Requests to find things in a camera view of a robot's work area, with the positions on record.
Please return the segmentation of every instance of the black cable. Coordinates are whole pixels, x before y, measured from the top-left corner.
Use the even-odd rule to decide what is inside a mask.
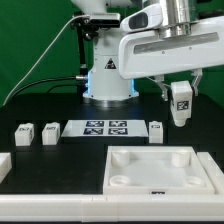
[[[76,85],[67,84],[67,85],[57,85],[57,86],[53,86],[53,87],[51,87],[51,88],[47,91],[47,93],[50,93],[53,89],[56,89],[56,88],[60,88],[60,87],[69,87],[69,86],[76,87],[77,84],[76,84]]]
[[[59,81],[67,81],[67,80],[76,80],[74,76],[70,76],[70,77],[66,77],[66,78],[50,78],[50,79],[43,79],[43,80],[39,80],[39,81],[36,81],[36,82],[33,82],[33,83],[30,83],[28,85],[25,85],[23,87],[21,87],[20,89],[18,89],[11,97],[11,100],[16,97],[19,93],[21,93],[22,91],[24,91],[25,89],[28,89],[32,86],[35,86],[35,85],[39,85],[39,84],[42,84],[42,83],[47,83],[47,82],[59,82]]]

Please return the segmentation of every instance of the metal bracket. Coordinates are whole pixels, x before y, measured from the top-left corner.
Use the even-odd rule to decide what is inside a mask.
[[[194,89],[195,92],[195,96],[198,96],[198,86],[201,82],[202,76],[203,76],[203,71],[202,69],[196,69],[192,71],[192,76],[195,76],[193,82],[192,82],[192,87]]]
[[[168,90],[167,90],[166,86],[163,84],[164,75],[155,76],[155,82],[163,92],[162,97],[163,97],[164,101],[168,101]]]

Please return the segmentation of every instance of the small white block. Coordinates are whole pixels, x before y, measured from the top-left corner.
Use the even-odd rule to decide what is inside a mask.
[[[0,183],[12,169],[11,154],[0,153]]]
[[[29,146],[34,138],[34,125],[21,124],[15,132],[16,146]]]
[[[163,123],[149,122],[149,143],[163,144]]]
[[[171,83],[173,100],[170,108],[174,123],[177,127],[183,127],[186,120],[191,118],[193,91],[188,81]]]
[[[44,130],[42,131],[43,145],[57,145],[59,137],[60,124],[55,122],[46,124]]]

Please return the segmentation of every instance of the white cube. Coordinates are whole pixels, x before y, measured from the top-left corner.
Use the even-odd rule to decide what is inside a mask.
[[[191,118],[193,91],[188,81],[171,84],[173,100],[170,108],[176,126],[183,127]]]
[[[34,138],[34,125],[21,124],[15,132],[16,146],[29,146]]]
[[[60,124],[56,122],[46,124],[44,130],[42,131],[43,145],[57,145],[59,137],[60,137]]]
[[[163,144],[163,123],[149,122],[149,143]]]

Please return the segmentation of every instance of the white cable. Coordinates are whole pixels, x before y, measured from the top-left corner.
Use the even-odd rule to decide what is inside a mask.
[[[48,46],[48,48],[44,51],[44,53],[40,56],[40,58],[37,60],[37,62],[33,65],[33,67],[29,70],[29,72],[15,85],[15,87],[11,90],[11,92],[6,97],[3,106],[10,100],[12,94],[17,89],[17,87],[31,74],[31,72],[36,68],[36,66],[40,63],[40,61],[43,59],[43,57],[46,55],[46,53],[50,50],[50,48],[54,45],[54,43],[58,40],[58,38],[61,36],[61,34],[64,32],[66,27],[74,20],[79,18],[88,18],[88,15],[81,15],[81,16],[75,16],[72,19],[70,19],[64,27],[61,29],[61,31],[58,33],[58,35],[54,38],[54,40],[51,42],[51,44]]]

